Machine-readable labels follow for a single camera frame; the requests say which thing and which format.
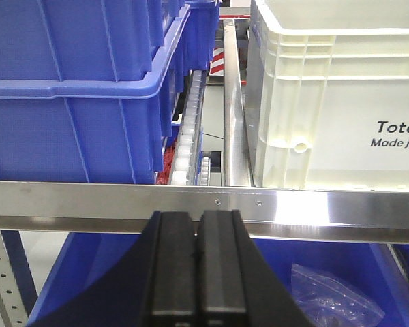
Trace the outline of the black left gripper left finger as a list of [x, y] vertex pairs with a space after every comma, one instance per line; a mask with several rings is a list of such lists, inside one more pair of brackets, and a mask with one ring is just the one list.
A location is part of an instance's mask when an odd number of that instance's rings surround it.
[[70, 233], [28, 326], [137, 326], [145, 312], [163, 227], [185, 227], [182, 212], [155, 212], [139, 235]]

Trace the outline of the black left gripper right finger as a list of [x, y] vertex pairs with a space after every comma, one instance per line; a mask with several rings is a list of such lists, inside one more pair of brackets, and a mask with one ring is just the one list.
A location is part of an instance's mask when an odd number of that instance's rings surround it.
[[196, 241], [200, 326], [312, 326], [239, 211], [205, 211]]

